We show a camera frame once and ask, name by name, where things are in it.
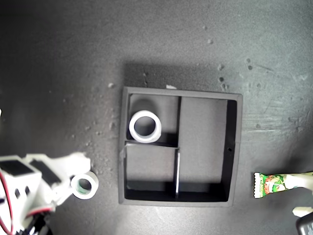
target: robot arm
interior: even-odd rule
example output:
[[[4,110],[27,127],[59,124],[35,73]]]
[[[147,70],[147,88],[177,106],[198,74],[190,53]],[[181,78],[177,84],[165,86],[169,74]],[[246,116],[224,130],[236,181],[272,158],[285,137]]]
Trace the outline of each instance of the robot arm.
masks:
[[[99,186],[90,159],[80,152],[57,159],[44,154],[1,157],[0,179],[0,235],[39,231],[39,225],[46,226],[42,213],[55,211],[72,194],[89,199]]]

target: candy bar wrapper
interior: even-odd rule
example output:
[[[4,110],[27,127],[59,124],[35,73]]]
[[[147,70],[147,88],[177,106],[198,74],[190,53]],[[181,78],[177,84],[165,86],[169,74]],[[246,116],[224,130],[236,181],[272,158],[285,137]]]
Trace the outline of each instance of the candy bar wrapper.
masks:
[[[261,198],[273,192],[280,192],[292,188],[303,187],[300,182],[292,180],[294,179],[292,176],[297,175],[313,176],[313,172],[277,175],[254,173],[254,198]]]

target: dust speck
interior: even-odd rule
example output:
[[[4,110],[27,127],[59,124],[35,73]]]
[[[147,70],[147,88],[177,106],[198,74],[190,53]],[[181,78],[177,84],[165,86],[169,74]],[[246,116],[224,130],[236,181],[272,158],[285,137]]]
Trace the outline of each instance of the dust speck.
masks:
[[[109,84],[108,84],[108,88],[113,88],[115,85],[114,85],[114,83],[112,83],[112,82],[110,82]]]
[[[110,124],[109,124],[109,129],[110,129],[110,130],[113,130],[113,129],[115,128],[115,126],[116,126],[116,125],[115,125],[115,122],[112,121],[112,122],[110,122]]]
[[[223,64],[219,64],[219,65],[217,66],[217,69],[218,69],[219,71],[222,71],[224,68],[225,68],[225,66],[224,66]]]
[[[302,132],[303,130],[304,130],[303,127],[301,127],[301,126],[298,126],[298,127],[297,127],[297,132],[298,132],[298,133]]]

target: black box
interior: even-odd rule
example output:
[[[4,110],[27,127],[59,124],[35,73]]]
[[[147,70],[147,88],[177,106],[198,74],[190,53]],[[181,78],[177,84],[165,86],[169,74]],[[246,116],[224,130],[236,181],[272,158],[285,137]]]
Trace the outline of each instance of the black box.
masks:
[[[125,87],[119,142],[119,203],[227,207],[237,176],[242,95]],[[138,143],[132,115],[156,114],[162,134]]]

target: red wire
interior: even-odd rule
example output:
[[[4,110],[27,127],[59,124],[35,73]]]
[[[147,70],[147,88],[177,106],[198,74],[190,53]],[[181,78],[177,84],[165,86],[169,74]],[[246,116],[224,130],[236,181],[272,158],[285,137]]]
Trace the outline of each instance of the red wire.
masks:
[[[52,208],[42,208],[42,209],[31,211],[30,213],[27,214],[26,217],[30,217],[30,216],[38,214],[38,213],[50,212],[50,211],[52,211]]]
[[[11,217],[11,231],[8,230],[8,228],[4,224],[1,217],[0,217],[0,226],[2,227],[2,229],[4,230],[5,233],[7,233],[8,235],[13,235],[13,212],[12,212],[11,199],[10,199],[10,195],[9,195],[8,185],[6,184],[6,180],[5,180],[1,171],[0,171],[0,179],[1,179],[4,191],[5,191],[6,200],[7,200],[8,205],[9,205],[10,217]]]

